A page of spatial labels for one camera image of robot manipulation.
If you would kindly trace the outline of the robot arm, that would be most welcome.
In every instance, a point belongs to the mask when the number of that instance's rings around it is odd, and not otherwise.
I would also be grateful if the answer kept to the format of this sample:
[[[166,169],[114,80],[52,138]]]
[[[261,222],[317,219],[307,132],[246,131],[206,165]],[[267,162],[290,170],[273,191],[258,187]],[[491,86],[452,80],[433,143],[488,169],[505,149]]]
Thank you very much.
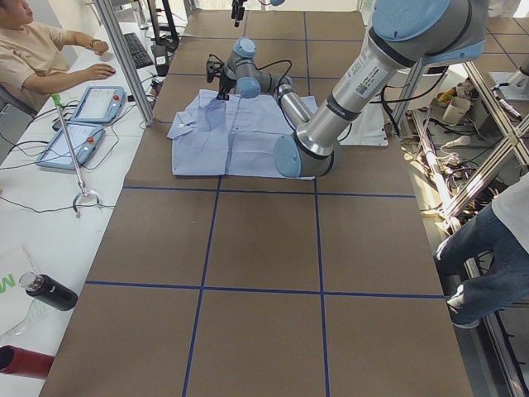
[[[254,63],[255,43],[241,37],[227,61],[207,62],[207,81],[220,80],[219,99],[231,89],[243,98],[275,99],[295,130],[274,145],[277,171],[289,178],[323,176],[336,162],[338,136],[400,69],[452,65],[484,51],[487,1],[377,1],[362,51],[324,103],[311,112],[287,77]]]
[[[238,27],[245,14],[245,2],[246,0],[232,0],[231,1],[231,19],[234,21],[234,27]],[[284,0],[269,0],[269,1],[258,1],[263,6],[277,7],[284,3]]]

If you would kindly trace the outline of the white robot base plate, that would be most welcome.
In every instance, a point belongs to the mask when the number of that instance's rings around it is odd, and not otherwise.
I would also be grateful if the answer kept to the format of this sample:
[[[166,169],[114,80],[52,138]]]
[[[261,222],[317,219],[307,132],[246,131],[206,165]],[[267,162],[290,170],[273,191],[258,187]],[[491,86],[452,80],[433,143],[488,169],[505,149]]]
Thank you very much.
[[[384,130],[384,111],[380,104],[368,104],[341,133],[338,141],[347,146],[387,146]]]

